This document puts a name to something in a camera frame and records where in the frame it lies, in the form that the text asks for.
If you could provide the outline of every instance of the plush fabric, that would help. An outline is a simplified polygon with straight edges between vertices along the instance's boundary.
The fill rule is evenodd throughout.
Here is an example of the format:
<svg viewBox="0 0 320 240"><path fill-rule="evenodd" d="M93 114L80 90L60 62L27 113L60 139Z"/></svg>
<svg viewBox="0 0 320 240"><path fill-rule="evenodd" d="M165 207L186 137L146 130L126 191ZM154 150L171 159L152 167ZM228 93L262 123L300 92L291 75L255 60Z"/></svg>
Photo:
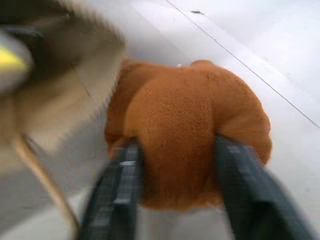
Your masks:
<svg viewBox="0 0 320 240"><path fill-rule="evenodd" d="M118 146L138 137L145 155L145 207L186 210L223 203L217 133L253 146L268 162L269 119L238 76L207 60L185 67L123 63L107 109L105 140L112 158Z"/></svg>

